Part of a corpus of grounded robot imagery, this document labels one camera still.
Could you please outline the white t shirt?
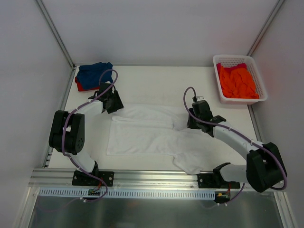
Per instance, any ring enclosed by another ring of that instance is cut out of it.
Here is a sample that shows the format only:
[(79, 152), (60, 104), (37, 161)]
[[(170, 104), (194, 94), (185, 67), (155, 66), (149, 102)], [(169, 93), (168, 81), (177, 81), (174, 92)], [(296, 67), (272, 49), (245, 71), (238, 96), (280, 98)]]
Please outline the white t shirt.
[(128, 104), (112, 116), (107, 155), (169, 155), (187, 174), (211, 170), (211, 140), (187, 128), (183, 108)]

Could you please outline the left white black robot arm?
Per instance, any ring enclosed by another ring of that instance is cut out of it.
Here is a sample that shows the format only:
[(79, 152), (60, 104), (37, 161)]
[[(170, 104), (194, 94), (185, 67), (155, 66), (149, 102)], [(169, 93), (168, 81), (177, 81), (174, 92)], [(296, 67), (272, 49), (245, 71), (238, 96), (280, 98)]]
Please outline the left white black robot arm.
[(123, 103), (114, 84), (101, 83), (99, 90), (88, 101), (72, 111), (58, 110), (54, 114), (49, 146), (67, 157), (83, 174), (88, 185), (99, 181), (98, 164), (84, 151), (85, 124), (104, 112), (111, 114), (123, 109)]

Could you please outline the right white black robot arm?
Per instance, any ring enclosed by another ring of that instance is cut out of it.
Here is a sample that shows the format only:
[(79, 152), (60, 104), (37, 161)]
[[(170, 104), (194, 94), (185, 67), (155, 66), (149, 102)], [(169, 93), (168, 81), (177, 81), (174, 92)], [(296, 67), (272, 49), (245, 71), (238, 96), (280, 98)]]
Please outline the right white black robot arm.
[(235, 130), (220, 115), (214, 116), (207, 101), (193, 99), (187, 127), (200, 129), (242, 156), (244, 165), (223, 163), (213, 169), (213, 184), (218, 188), (229, 182), (248, 183), (255, 191), (267, 189), (284, 190), (287, 187), (287, 172), (278, 147), (270, 142), (253, 141)]

